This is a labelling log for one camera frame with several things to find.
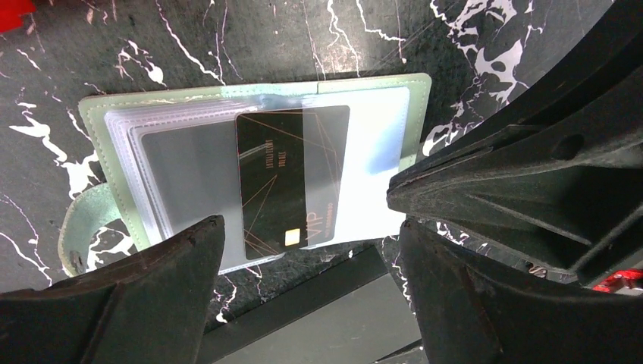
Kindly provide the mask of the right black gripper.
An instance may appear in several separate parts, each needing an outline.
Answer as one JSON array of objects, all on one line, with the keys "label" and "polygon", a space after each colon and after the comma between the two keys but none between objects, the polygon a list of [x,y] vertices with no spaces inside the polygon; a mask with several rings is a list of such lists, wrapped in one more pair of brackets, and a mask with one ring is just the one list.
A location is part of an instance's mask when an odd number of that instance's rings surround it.
[{"label": "right black gripper", "polygon": [[585,286],[640,269],[640,1],[613,4],[532,88],[446,149],[524,135],[393,184],[388,205]]}]

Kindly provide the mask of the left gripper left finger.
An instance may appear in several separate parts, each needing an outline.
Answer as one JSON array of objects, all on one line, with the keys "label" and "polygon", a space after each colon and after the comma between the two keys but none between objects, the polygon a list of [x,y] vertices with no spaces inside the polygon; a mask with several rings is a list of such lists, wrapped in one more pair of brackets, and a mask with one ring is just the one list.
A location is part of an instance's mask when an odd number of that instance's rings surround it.
[{"label": "left gripper left finger", "polygon": [[45,290],[1,295],[3,363],[193,363],[225,242],[213,215]]}]

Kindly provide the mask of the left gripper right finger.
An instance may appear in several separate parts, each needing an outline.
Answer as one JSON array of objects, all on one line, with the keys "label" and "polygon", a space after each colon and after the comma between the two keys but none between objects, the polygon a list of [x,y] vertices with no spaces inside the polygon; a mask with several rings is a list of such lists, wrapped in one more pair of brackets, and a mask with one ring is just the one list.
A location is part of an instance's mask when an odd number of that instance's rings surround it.
[{"label": "left gripper right finger", "polygon": [[400,253],[431,363],[640,363],[642,299],[537,278],[417,221]]}]

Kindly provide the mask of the mint green card holder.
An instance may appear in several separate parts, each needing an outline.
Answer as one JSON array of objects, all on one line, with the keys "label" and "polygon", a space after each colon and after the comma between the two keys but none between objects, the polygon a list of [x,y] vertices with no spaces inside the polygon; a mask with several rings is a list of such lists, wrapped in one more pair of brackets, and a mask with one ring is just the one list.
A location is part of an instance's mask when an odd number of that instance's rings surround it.
[{"label": "mint green card holder", "polygon": [[106,181],[70,205],[62,264],[88,271],[93,235],[117,219],[141,251],[222,215],[224,274],[395,235],[404,214],[386,192],[416,162],[431,84],[416,73],[82,99]]}]

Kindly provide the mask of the red plastic bin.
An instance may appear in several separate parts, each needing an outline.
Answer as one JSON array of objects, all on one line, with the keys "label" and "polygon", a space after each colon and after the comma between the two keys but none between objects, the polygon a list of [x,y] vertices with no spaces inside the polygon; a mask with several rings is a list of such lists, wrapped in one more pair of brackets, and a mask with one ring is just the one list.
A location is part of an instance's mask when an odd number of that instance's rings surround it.
[{"label": "red plastic bin", "polygon": [[31,0],[1,0],[0,30],[2,33],[23,25],[23,16],[32,14],[36,6]]}]

